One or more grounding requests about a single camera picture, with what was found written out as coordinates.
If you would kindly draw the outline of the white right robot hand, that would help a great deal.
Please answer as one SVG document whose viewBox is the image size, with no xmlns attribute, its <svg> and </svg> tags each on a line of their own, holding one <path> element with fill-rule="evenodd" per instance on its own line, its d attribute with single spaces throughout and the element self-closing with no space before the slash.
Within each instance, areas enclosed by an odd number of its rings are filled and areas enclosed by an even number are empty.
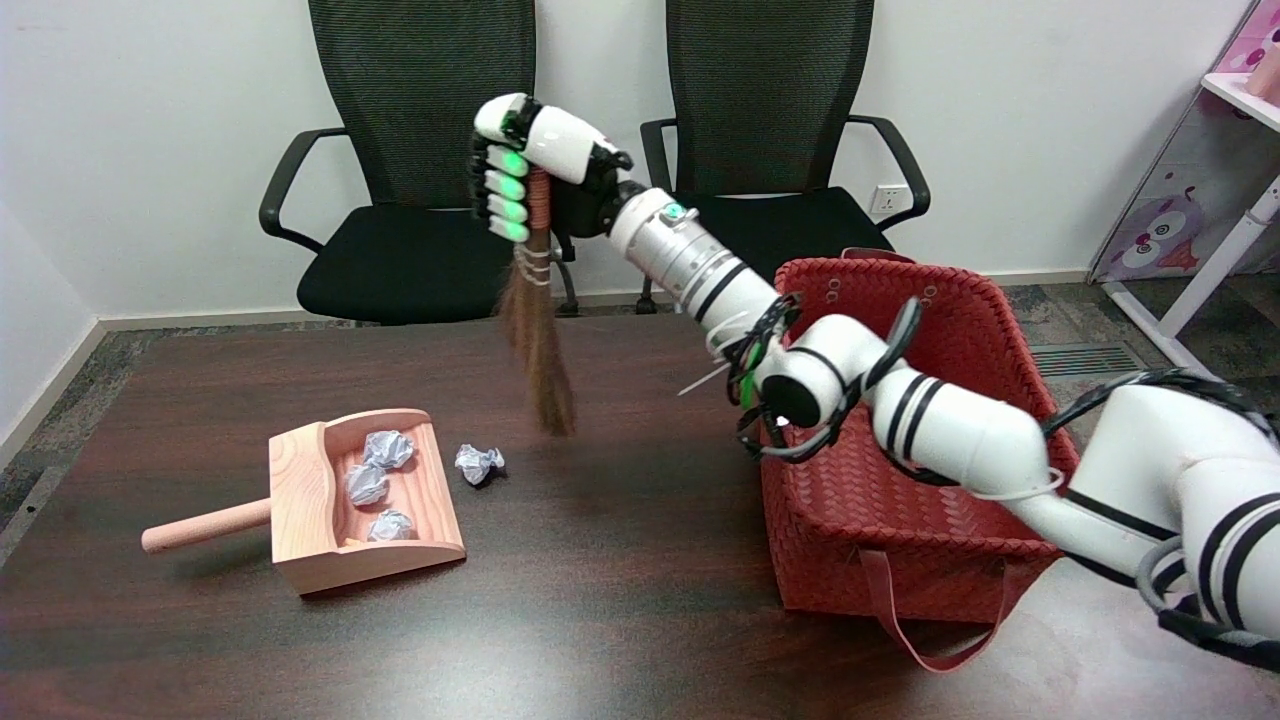
<svg viewBox="0 0 1280 720">
<path fill-rule="evenodd" d="M 525 243 L 532 233 L 535 170 L 570 188 L 550 202 L 553 231 L 589 238 L 608 234 L 620 209 L 639 193 L 632 168 L 631 155 L 594 126 L 527 94 L 494 97 L 474 118 L 474 210 L 493 234 L 512 243 Z"/>
</svg>

